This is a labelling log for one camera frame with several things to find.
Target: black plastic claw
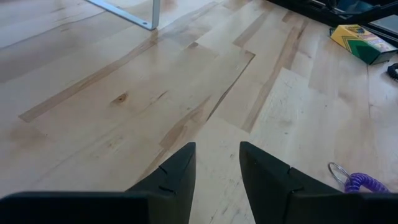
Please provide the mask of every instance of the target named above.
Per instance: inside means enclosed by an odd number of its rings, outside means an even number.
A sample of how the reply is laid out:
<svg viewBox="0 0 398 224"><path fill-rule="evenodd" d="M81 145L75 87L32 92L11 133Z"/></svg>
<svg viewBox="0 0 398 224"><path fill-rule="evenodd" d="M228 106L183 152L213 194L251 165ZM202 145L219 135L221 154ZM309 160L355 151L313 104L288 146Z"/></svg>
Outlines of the black plastic claw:
<svg viewBox="0 0 398 224"><path fill-rule="evenodd" d="M0 200L0 223L181 223L195 188L188 143L126 192L22 192Z"/></svg>
<svg viewBox="0 0 398 224"><path fill-rule="evenodd" d="M343 194L248 142L239 160L257 224L396 223L397 194Z"/></svg>

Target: metal key ring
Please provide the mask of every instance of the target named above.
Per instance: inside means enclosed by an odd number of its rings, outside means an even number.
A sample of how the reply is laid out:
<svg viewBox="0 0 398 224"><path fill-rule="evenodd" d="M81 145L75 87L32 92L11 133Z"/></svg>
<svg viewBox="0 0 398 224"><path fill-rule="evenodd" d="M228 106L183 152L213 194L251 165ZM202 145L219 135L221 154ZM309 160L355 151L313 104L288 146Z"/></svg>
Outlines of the metal key ring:
<svg viewBox="0 0 398 224"><path fill-rule="evenodd" d="M335 180L336 180L339 184L341 184L342 186L344 186L345 182L343 182L340 178L338 178L338 177L336 176L336 174L335 174L335 173L332 171L332 169L331 169L331 165L335 166L338 170L340 170L340 171L347 177L347 180L349 181L349 174L348 174L348 172L347 172L346 170L344 170L344 168L342 168L340 165L335 164L334 162L329 162L329 163L328 163L329 172L332 174L333 178L335 178Z"/></svg>

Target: silver metal frame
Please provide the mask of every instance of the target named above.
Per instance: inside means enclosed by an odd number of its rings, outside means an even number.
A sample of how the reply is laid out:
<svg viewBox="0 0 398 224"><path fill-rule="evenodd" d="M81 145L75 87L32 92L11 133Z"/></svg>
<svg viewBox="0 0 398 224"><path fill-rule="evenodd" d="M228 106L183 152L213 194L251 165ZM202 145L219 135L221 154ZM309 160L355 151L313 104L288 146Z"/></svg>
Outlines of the silver metal frame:
<svg viewBox="0 0 398 224"><path fill-rule="evenodd" d="M334 163L334 162L329 162L329 163L328 163L329 172L332 174L333 178L335 178L335 180L336 180L339 184L341 184L342 187L344 187L344 186L345 186L345 182L342 181L340 178L338 178L338 177L336 176L336 174L333 172L333 170L332 170L332 168L331 168L332 166L336 167L342 174L344 174L344 176L346 176L346 177L347 177L347 180L349 181L350 176L349 176L348 172L347 172L343 167L341 167L340 165L338 165L338 164L336 164L336 163Z"/></svg>
<svg viewBox="0 0 398 224"><path fill-rule="evenodd" d="M160 0L153 0L152 5L152 22L147 22L142 20L112 4L109 4L103 0L86 0L98 7L101 7L113 14L122 17L130 22L133 22L147 30L154 30L159 25L159 15L160 15Z"/></svg>

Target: wood knot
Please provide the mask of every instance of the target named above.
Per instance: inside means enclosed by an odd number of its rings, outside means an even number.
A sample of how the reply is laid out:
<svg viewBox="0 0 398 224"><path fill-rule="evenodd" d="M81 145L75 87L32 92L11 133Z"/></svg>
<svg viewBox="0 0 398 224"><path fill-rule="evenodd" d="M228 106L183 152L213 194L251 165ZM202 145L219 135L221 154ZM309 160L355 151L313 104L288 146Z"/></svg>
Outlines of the wood knot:
<svg viewBox="0 0 398 224"><path fill-rule="evenodd" d="M115 103L123 103L126 99L127 99L128 94L127 93L123 93L122 95L118 96L114 102Z"/></svg>

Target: wood grain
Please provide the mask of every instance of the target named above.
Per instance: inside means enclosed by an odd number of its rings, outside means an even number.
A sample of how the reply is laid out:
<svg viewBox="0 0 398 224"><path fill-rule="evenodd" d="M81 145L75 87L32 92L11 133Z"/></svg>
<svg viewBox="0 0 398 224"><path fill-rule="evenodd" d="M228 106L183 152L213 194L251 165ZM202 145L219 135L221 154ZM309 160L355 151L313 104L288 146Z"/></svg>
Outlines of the wood grain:
<svg viewBox="0 0 398 224"><path fill-rule="evenodd" d="M335 188L330 161L398 190L398 57L367 66L263 0L161 3L152 32L84 0L0 3L1 196L122 191L190 141L194 224L254 224L240 141Z"/></svg>

